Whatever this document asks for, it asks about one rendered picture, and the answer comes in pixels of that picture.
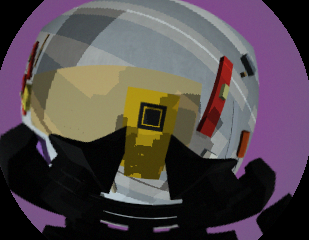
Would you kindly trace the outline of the tan flat rectangular panel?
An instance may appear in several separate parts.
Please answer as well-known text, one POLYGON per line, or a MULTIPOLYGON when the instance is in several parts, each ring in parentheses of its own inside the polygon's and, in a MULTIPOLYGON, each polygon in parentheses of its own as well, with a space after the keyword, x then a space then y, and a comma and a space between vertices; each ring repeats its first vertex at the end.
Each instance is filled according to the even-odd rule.
POLYGON ((179 96, 174 137, 189 148, 202 83, 123 65, 79 65, 33 76, 31 124, 42 133, 78 141, 94 141, 123 127, 127 87, 179 96))

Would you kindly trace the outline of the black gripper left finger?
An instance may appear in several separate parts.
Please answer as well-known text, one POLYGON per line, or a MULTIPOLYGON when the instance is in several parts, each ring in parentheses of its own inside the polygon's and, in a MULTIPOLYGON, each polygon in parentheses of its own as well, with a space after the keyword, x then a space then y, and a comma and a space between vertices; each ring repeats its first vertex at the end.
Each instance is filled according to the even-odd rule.
POLYGON ((50 144, 53 144, 54 151, 57 151, 58 155, 86 168, 95 183, 102 188, 101 192, 110 192, 122 157, 125 155, 126 125, 89 143, 67 139, 55 133, 49 133, 47 139, 50 139, 50 144))

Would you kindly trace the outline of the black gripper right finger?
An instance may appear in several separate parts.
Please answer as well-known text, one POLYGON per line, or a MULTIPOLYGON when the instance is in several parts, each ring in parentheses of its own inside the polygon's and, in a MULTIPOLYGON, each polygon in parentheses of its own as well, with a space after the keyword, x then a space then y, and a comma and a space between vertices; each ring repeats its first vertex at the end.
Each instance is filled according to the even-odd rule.
POLYGON ((170 199, 181 200, 183 193, 190 191, 193 185, 199 183, 210 173, 230 171, 238 164, 237 159, 203 159, 203 157, 187 148, 181 140, 175 139, 171 133, 169 149, 165 156, 167 187, 170 199))

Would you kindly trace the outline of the purple shallow tray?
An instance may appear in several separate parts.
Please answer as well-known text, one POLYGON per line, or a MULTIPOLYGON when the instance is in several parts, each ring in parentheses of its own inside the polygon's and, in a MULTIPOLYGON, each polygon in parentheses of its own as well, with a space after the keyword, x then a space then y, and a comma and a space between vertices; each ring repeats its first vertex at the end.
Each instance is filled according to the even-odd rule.
POLYGON ((50 164, 51 160, 49 155, 49 148, 46 147, 45 140, 41 139, 41 137, 38 136, 38 144, 35 145, 35 148, 38 148, 38 153, 41 153, 41 156, 43 156, 43 160, 46 160, 46 163, 50 164))

